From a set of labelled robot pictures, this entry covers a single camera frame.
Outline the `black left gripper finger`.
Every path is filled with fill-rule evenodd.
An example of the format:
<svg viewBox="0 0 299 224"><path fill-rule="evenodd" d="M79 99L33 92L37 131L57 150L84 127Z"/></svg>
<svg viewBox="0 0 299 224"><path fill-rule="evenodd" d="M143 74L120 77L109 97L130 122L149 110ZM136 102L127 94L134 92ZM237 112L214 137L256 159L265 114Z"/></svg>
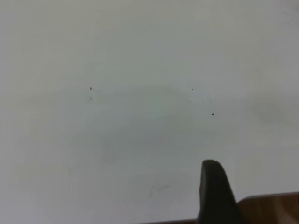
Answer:
<svg viewBox="0 0 299 224"><path fill-rule="evenodd" d="M244 217L235 200L223 166L215 160L201 165L199 224L243 224Z"/></svg>

